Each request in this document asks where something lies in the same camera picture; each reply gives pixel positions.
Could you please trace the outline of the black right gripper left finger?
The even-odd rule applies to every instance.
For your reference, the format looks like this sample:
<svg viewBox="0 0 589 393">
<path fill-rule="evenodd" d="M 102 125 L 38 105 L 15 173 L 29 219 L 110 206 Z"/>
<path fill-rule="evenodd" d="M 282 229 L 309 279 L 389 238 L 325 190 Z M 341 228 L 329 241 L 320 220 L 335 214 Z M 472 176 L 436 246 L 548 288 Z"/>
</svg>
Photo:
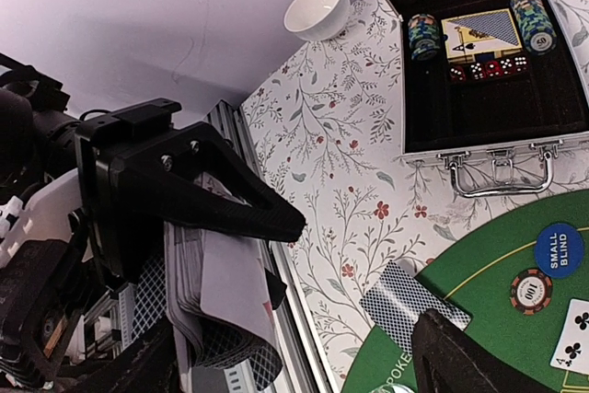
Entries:
<svg viewBox="0 0 589 393">
<path fill-rule="evenodd" d="M 172 326 L 165 318 L 118 358 L 92 364 L 78 377 L 63 377 L 52 392 L 177 392 L 178 365 Z"/>
</svg>

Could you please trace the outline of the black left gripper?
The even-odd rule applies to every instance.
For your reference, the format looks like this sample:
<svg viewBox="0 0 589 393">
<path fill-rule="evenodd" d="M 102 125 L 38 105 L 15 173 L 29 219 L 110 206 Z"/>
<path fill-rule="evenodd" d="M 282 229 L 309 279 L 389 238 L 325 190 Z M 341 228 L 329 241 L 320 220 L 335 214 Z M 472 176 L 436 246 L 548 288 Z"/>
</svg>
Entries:
<svg viewBox="0 0 589 393">
<path fill-rule="evenodd" d="M 207 122 L 172 123 L 178 102 L 152 99 L 82 122 L 75 153 L 95 257 L 137 282 L 170 222 L 294 242 L 306 219 Z"/>
</svg>

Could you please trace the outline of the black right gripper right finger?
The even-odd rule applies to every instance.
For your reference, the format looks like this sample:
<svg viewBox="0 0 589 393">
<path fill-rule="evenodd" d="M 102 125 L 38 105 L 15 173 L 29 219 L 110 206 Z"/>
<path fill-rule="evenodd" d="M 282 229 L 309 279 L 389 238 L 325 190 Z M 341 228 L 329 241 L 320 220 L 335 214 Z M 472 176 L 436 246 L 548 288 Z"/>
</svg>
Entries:
<svg viewBox="0 0 589 393">
<path fill-rule="evenodd" d="M 491 355 L 435 309 L 419 315 L 411 344 L 419 392 L 551 391 Z"/>
</svg>

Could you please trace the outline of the four of clubs card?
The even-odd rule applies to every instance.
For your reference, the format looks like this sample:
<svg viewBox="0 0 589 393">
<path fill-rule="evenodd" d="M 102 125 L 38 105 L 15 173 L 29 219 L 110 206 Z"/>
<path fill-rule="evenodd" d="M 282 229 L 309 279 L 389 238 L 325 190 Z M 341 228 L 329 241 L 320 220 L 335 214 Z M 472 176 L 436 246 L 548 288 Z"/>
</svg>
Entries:
<svg viewBox="0 0 589 393">
<path fill-rule="evenodd" d="M 581 375 L 588 374 L 588 317 L 588 302 L 572 299 L 550 360 L 552 367 Z"/>
</svg>

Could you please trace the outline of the blue playing card deck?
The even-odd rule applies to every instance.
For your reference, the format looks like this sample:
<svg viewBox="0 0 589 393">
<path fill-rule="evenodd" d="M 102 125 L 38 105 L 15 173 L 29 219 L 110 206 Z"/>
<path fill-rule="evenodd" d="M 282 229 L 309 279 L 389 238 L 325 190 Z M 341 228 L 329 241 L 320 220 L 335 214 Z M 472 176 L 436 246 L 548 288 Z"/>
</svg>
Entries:
<svg viewBox="0 0 589 393">
<path fill-rule="evenodd" d="M 172 328 L 180 389 L 193 390 L 192 369 L 230 369 L 247 362 L 255 388 L 268 388 L 283 369 L 266 272 L 252 237 L 163 224 L 163 247 L 141 270 L 135 292 L 132 337 L 159 320 Z"/>
</svg>

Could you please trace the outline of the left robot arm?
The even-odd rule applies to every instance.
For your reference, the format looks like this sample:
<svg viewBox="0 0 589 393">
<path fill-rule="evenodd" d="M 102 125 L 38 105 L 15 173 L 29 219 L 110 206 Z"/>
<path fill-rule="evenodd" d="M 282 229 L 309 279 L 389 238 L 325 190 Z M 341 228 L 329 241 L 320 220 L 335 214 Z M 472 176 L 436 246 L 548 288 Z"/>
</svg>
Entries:
<svg viewBox="0 0 589 393">
<path fill-rule="evenodd" d="M 164 223 L 293 242 L 304 216 L 260 179 L 209 123 L 174 127 L 156 98 L 89 120 L 66 114 L 62 84 L 1 59 L 1 187 L 77 173 L 98 272 L 136 281 Z"/>
</svg>

